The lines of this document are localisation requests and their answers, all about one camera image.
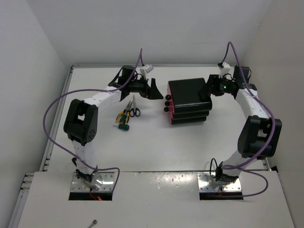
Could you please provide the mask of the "black drawer cabinet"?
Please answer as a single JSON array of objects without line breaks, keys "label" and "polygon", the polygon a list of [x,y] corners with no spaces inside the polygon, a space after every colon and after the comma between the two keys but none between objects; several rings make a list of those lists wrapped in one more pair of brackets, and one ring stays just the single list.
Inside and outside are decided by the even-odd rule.
[{"label": "black drawer cabinet", "polygon": [[198,92],[205,84],[204,78],[171,80],[173,125],[204,122],[212,109],[210,97],[200,98]]}]

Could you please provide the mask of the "green orange screwdriver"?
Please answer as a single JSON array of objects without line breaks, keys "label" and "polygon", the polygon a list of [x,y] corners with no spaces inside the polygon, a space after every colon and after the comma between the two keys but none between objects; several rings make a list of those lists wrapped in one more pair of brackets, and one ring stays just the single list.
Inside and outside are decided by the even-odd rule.
[{"label": "green orange screwdriver", "polygon": [[127,124],[128,123],[128,116],[123,114],[119,120],[119,124]]}]

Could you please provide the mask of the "green stubby screwdriver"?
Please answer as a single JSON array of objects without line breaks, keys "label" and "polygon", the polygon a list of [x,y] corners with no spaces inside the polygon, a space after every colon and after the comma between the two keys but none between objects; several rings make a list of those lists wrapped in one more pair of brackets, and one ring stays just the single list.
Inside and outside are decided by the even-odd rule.
[{"label": "green stubby screwdriver", "polygon": [[122,131],[128,131],[130,129],[130,126],[128,124],[118,124],[118,125],[113,125],[113,127],[122,130]]}]

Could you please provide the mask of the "pink top drawer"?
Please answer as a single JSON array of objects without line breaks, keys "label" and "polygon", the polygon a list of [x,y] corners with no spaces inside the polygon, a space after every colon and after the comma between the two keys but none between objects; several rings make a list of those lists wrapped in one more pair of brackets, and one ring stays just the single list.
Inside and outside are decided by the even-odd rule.
[{"label": "pink top drawer", "polygon": [[171,94],[171,81],[167,83],[167,94],[165,96],[166,101],[172,101],[172,94]]}]

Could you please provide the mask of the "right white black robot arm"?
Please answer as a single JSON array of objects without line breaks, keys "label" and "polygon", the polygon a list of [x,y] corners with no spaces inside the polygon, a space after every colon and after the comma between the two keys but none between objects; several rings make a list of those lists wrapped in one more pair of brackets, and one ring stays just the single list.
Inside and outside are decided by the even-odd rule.
[{"label": "right white black robot arm", "polygon": [[210,75],[199,90],[203,98],[224,94],[233,95],[246,118],[237,141],[237,150],[222,161],[215,171],[217,182],[233,183],[250,164],[275,154],[282,122],[258,98],[256,86],[248,82],[243,72],[231,79],[227,79],[223,72]]}]

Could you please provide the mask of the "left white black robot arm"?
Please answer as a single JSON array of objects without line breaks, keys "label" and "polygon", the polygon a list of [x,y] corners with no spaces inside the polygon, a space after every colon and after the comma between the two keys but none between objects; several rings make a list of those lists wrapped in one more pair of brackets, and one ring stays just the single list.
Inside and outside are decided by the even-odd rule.
[{"label": "left white black robot arm", "polygon": [[76,176],[91,190],[102,186],[102,176],[95,162],[92,141],[97,134],[98,113],[124,100],[130,93],[138,93],[149,100],[163,99],[155,79],[147,74],[152,65],[144,65],[137,71],[133,66],[123,66],[104,91],[84,100],[74,99],[67,113],[64,132],[75,149],[72,159],[76,166]]}]

